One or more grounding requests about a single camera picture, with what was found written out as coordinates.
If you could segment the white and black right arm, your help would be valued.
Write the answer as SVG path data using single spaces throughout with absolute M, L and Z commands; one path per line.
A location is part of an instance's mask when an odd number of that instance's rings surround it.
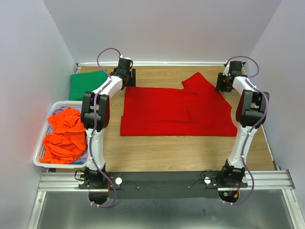
M 225 187 L 241 183 L 245 172 L 247 155 L 258 128 L 265 122 L 269 106 L 269 93 L 263 92 L 243 74 L 244 62 L 228 60 L 225 69 L 217 76 L 216 91 L 240 94 L 235 119 L 238 122 L 237 135 L 231 154 L 222 167 L 220 183 Z

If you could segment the red t shirt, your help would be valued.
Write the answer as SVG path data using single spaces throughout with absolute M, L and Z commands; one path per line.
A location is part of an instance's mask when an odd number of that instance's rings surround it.
M 236 136 L 232 107 L 202 74 L 195 73 L 182 85 L 182 89 L 126 88 L 120 134 Z

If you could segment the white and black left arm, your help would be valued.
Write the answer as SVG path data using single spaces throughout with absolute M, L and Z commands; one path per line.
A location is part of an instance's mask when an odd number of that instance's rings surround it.
M 126 86 L 135 86 L 135 69 L 131 58 L 119 57 L 118 66 L 108 79 L 93 92 L 85 92 L 82 99 L 81 122 L 88 139 L 88 162 L 80 177 L 74 177 L 79 188 L 121 187 L 121 177 L 106 174 L 103 156 L 104 132 L 110 121 L 110 99 Z

